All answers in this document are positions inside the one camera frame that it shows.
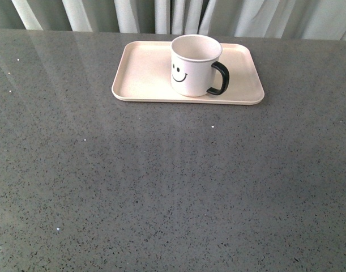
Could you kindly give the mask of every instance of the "mug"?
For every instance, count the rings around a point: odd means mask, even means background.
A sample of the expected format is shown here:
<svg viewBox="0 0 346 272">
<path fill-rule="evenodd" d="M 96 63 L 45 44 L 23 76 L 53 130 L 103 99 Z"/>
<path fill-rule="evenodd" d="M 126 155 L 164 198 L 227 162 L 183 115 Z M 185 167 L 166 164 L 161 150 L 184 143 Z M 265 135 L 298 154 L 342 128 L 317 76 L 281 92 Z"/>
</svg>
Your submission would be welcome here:
<svg viewBox="0 0 346 272">
<path fill-rule="evenodd" d="M 218 61 L 223 49 L 213 38 L 204 35 L 183 35 L 172 41 L 173 89 L 181 95 L 198 97 L 206 93 L 221 95 L 229 84 L 228 69 Z M 215 72 L 222 75 L 220 90 L 212 87 Z"/>
</svg>

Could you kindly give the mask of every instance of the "black mug handle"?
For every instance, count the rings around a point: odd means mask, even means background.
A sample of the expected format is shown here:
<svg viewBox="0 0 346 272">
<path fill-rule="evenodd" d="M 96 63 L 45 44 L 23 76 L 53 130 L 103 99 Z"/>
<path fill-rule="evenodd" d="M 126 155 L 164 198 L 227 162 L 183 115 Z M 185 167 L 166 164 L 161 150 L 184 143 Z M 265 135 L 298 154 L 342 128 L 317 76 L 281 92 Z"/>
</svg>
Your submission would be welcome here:
<svg viewBox="0 0 346 272">
<path fill-rule="evenodd" d="M 227 90 L 228 84 L 229 84 L 229 71 L 228 69 L 220 62 L 216 61 L 212 63 L 212 67 L 217 69 L 223 78 L 222 86 L 220 87 L 220 90 L 214 89 L 213 87 L 209 88 L 207 92 L 211 95 L 221 95 Z"/>
</svg>

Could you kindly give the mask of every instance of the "white curtain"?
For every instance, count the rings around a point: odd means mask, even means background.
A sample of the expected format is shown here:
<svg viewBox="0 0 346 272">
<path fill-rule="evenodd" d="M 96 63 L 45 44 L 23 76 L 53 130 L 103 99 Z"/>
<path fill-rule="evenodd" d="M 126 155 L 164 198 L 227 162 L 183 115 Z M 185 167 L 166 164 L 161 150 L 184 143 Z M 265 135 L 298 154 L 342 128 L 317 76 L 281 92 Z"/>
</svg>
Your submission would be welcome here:
<svg viewBox="0 0 346 272">
<path fill-rule="evenodd" d="M 346 0 L 0 0 L 0 28 L 346 40 Z"/>
</svg>

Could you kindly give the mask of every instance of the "rectangular tray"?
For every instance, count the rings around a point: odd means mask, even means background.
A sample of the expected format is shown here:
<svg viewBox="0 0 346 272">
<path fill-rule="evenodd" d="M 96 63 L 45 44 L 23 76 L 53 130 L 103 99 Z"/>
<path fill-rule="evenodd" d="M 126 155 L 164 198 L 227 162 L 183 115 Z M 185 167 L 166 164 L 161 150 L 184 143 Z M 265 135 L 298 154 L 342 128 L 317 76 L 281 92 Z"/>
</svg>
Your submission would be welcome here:
<svg viewBox="0 0 346 272">
<path fill-rule="evenodd" d="M 264 97 L 252 56 L 238 44 L 222 44 L 219 61 L 230 73 L 227 90 L 219 96 L 206 94 L 186 97 L 170 85 L 171 42 L 134 41 L 125 46 L 112 84 L 112 93 L 124 101 L 206 103 L 254 105 Z M 213 87 L 220 88 L 221 75 L 216 73 Z"/>
</svg>

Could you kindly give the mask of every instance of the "quartz countertop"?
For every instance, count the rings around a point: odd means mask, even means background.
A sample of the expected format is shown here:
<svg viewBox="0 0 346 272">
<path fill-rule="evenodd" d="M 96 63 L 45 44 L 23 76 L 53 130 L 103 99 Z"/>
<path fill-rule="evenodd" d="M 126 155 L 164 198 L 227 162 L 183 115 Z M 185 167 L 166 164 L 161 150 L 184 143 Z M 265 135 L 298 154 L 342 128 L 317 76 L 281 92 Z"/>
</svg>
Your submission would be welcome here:
<svg viewBox="0 0 346 272">
<path fill-rule="evenodd" d="M 117 100 L 174 37 L 0 29 L 0 271 L 346 271 L 346 41 L 215 37 L 257 105 Z"/>
</svg>

